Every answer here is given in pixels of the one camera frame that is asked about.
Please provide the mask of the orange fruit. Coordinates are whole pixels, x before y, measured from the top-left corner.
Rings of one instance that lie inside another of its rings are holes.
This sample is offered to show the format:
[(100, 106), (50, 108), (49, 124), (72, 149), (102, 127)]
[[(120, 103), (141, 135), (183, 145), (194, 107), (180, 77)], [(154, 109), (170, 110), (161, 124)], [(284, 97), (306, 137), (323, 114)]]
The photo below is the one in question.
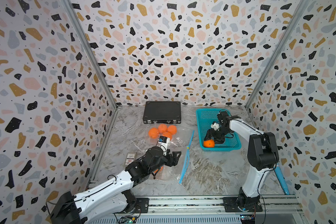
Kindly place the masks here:
[(215, 141), (213, 139), (206, 140), (203, 142), (203, 146), (206, 148), (214, 148), (215, 147)]
[(155, 170), (153, 173), (160, 173), (160, 172), (163, 172), (163, 170), (164, 170), (164, 167), (162, 166), (158, 168), (157, 170)]

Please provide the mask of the teal plastic basket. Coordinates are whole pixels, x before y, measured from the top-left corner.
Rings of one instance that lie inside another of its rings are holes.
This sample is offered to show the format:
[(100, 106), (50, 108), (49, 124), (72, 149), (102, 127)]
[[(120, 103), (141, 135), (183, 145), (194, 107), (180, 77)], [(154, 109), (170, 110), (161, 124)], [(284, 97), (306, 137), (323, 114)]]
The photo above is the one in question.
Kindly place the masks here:
[(203, 108), (196, 110), (197, 126), (199, 131), (199, 142), (200, 147), (203, 151), (218, 151), (218, 152), (229, 152), (232, 150), (241, 149), (241, 142), (237, 133), (234, 133), (233, 136), (227, 135), (230, 138), (226, 138), (225, 142), (222, 144), (215, 144), (214, 147), (204, 147), (203, 142), (206, 136), (207, 131), (211, 128), (211, 124), (215, 121), (218, 122), (217, 115), (220, 111), (226, 111), (229, 115), (231, 114), (226, 109), (220, 108)]

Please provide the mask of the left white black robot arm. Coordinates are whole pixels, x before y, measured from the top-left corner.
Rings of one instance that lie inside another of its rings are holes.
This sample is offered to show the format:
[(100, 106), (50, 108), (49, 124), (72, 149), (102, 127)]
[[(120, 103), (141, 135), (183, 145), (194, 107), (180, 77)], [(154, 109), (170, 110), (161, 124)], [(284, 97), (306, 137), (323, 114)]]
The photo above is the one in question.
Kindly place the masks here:
[(87, 224), (106, 215), (138, 212), (137, 198), (131, 189), (146, 181), (163, 166), (179, 162), (180, 151), (154, 146), (142, 157), (131, 162), (123, 171), (106, 182), (73, 195), (66, 192), (49, 213), (53, 224)]

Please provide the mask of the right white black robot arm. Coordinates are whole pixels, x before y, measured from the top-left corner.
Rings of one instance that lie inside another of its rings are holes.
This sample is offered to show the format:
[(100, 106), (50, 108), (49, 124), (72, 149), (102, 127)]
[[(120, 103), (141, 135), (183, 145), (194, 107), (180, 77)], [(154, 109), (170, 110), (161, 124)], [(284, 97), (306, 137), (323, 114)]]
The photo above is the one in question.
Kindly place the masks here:
[(276, 168), (279, 160), (275, 135), (260, 131), (247, 124), (237, 115), (231, 115), (226, 109), (217, 113), (217, 121), (213, 121), (203, 138), (203, 147), (213, 149), (232, 139), (237, 133), (247, 141), (247, 160), (250, 164), (247, 179), (239, 190), (236, 202), (243, 212), (257, 211), (260, 203), (261, 185), (268, 172)]

